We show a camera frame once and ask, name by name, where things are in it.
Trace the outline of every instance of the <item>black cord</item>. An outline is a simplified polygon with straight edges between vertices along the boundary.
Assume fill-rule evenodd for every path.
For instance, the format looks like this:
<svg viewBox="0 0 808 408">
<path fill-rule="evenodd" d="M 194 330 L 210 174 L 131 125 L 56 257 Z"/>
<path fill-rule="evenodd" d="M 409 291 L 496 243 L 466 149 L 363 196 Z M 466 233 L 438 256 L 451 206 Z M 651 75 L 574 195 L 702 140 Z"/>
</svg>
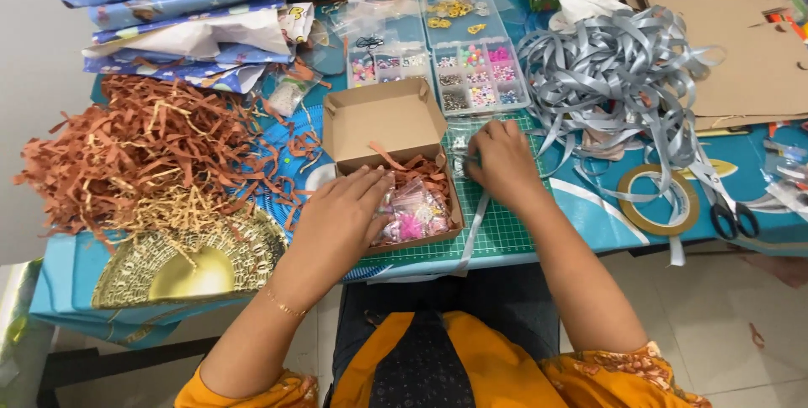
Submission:
<svg viewBox="0 0 808 408">
<path fill-rule="evenodd" d="M 356 40 L 356 47 L 357 48 L 368 48 L 368 52 L 373 50 L 374 48 L 384 45 L 385 41 L 378 37 L 360 37 Z"/>
</svg>

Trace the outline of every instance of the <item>gold bracelet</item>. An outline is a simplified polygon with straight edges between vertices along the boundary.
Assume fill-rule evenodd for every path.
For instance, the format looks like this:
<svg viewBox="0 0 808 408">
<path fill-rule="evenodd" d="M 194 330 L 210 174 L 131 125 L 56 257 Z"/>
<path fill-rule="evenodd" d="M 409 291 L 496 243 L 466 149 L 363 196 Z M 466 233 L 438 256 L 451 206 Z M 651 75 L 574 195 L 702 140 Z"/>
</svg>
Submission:
<svg viewBox="0 0 808 408">
<path fill-rule="evenodd" d="M 278 306 L 278 308 L 279 308 L 279 309 L 283 310 L 283 311 L 284 311 L 284 313 L 288 313 L 289 315 L 293 315 L 293 316 L 295 316 L 295 317 L 304 317 L 304 316 L 305 316 L 305 315 L 308 313 L 308 310 L 304 310 L 304 311 L 302 311 L 302 312 L 298 312 L 297 310 L 292 310 L 292 309 L 289 309 L 289 308 L 286 306 L 286 304 L 284 304 L 284 303 L 280 302 L 280 301 L 278 300 L 278 298 L 276 298 L 276 297 L 275 297 L 275 293 L 273 293 L 273 292 L 272 292 L 272 290 L 270 290 L 270 289 L 269 289 L 269 287 L 267 287 L 267 296 L 269 297 L 269 299 L 271 299 L 271 300 L 272 300 L 272 302 L 274 302 L 274 303 L 275 303 L 275 305 L 277 305 L 277 306 Z"/>
</svg>

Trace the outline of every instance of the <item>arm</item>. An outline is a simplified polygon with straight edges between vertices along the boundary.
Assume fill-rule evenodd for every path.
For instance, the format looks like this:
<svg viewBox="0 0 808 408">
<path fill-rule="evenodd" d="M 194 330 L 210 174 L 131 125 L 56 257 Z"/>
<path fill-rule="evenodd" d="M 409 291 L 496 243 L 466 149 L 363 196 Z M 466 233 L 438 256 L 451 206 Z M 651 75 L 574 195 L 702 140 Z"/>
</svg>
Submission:
<svg viewBox="0 0 808 408">
<path fill-rule="evenodd" d="M 469 143 L 472 178 L 515 213 L 540 255 L 553 300 L 576 351 L 631 352 L 648 342 L 620 287 L 544 188 L 527 137 L 514 121 L 491 121 Z"/>
<path fill-rule="evenodd" d="M 202 362 L 199 376 L 208 389 L 246 398 L 277 382 L 303 312 L 353 268 L 389 222 L 387 217 L 372 220 L 389 187 L 383 174 L 365 167 L 326 184 L 308 200 L 294 243 L 266 286 Z"/>
</svg>

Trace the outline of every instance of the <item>left hand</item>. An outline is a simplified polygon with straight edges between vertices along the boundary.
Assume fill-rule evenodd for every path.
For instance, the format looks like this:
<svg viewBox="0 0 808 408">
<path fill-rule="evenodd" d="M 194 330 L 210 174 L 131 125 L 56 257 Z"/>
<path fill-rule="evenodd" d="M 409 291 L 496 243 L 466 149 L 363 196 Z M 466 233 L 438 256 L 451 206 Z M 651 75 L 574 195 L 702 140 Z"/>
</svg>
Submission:
<svg viewBox="0 0 808 408">
<path fill-rule="evenodd" d="M 276 298 L 302 312 L 317 304 L 358 262 L 389 217 L 373 219 L 390 187 L 367 166 L 320 187 L 300 213 L 292 245 L 268 282 Z"/>
</svg>

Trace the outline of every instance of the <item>tape roll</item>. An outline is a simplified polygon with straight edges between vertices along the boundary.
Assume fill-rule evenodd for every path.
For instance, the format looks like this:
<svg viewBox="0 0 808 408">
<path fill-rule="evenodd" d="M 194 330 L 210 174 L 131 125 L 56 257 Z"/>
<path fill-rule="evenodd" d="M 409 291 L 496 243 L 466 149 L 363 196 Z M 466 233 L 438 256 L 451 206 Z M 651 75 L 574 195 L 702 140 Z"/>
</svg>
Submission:
<svg viewBox="0 0 808 408">
<path fill-rule="evenodd" d="M 649 177 L 652 178 L 656 184 L 662 180 L 662 167 L 658 164 L 645 164 L 639 165 L 633 170 L 629 171 L 620 178 L 620 183 L 617 185 L 617 191 L 625 194 L 631 193 L 631 187 L 639 178 Z M 671 171 L 671 194 L 676 198 L 676 204 L 673 204 L 674 214 L 669 224 L 660 224 L 648 220 L 634 203 L 620 199 L 617 200 L 623 214 L 635 224 L 637 228 L 647 231 L 651 234 L 659 236 L 675 236 L 682 234 L 689 230 L 697 220 L 699 220 L 699 197 L 696 194 L 696 189 L 688 182 L 684 176 L 676 171 Z"/>
</svg>

